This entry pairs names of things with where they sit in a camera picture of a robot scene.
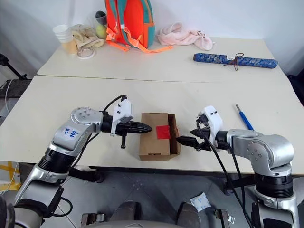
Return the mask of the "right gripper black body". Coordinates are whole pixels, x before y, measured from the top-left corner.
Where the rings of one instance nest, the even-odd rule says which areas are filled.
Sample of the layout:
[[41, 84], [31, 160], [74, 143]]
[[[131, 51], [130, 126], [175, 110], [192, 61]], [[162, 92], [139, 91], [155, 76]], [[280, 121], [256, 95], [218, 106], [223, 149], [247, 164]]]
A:
[[210, 143], [208, 142], [210, 137], [211, 128], [204, 127], [202, 129], [198, 129], [199, 138], [203, 139], [203, 142], [199, 145], [199, 150], [211, 151]]

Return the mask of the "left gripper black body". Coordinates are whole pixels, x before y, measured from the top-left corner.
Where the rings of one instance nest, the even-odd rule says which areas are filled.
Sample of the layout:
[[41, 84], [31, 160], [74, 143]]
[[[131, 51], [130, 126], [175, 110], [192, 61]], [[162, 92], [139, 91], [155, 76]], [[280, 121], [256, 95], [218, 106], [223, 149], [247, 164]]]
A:
[[122, 137], [121, 149], [126, 148], [126, 136], [128, 134], [128, 130], [130, 126], [131, 126], [130, 122], [119, 123], [116, 126], [115, 134]]

